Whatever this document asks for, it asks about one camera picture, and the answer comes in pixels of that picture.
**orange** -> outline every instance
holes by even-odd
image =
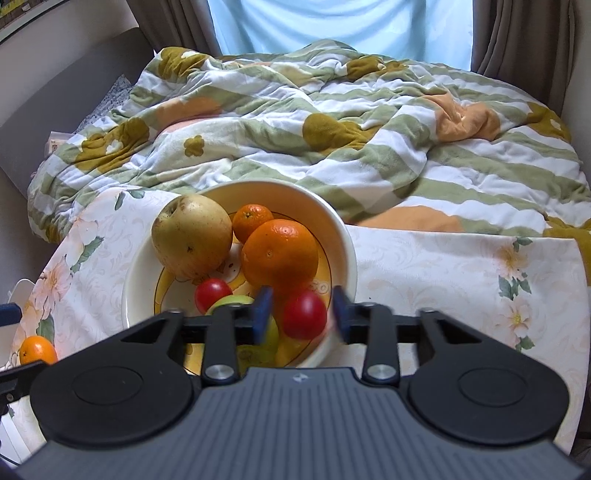
[[[238,241],[244,244],[251,233],[269,220],[273,220],[273,214],[267,207],[249,203],[234,214],[232,229]]]
[[[49,340],[34,335],[25,338],[18,351],[18,359],[21,361],[21,365],[30,364],[36,360],[43,360],[51,365],[57,362],[57,353]]]
[[[257,228],[242,247],[242,271],[254,287],[278,293],[306,288],[318,270],[316,239],[301,223],[271,220]]]

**cherry tomato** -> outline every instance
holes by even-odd
[[[195,289],[195,306],[205,314],[219,299],[232,295],[232,289],[219,278],[210,278]]]
[[[304,290],[292,296],[283,311],[283,331],[295,340],[312,340],[326,327],[326,307],[318,294]]]

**flower print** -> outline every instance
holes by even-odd
[[[22,308],[21,322],[19,323],[17,331],[14,333],[14,338],[12,339],[11,351],[13,353],[10,357],[10,365],[12,367],[17,365],[18,350],[23,341],[27,336],[35,334],[35,330],[41,321],[42,315],[43,310],[35,308],[35,304],[30,299],[27,300],[25,306]]]
[[[47,316],[70,290],[72,272],[66,263],[66,257],[48,264],[41,273],[35,289],[35,308]]]
[[[508,244],[498,249],[495,256],[499,261],[501,277],[523,280],[522,272],[527,266],[527,257],[522,252],[515,251],[513,245]]]
[[[531,324],[531,308],[522,297],[516,297],[513,301],[502,298],[499,316],[495,320],[494,337],[515,347],[521,339],[528,336]]]
[[[72,267],[78,262],[78,259],[84,251],[84,247],[96,238],[99,225],[96,220],[87,219],[84,210],[74,221],[65,240],[63,249],[66,252],[66,264]]]

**brown curtain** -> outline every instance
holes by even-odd
[[[571,0],[473,0],[472,71],[528,92],[560,114],[573,60]]]
[[[155,51],[186,47],[221,55],[207,0],[127,0]]]

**comforter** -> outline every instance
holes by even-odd
[[[28,213],[59,241],[110,187],[187,193],[262,177],[316,192],[349,223],[572,236],[591,198],[569,141],[523,91],[442,64],[330,40],[219,59],[170,47],[127,103],[43,163]]]

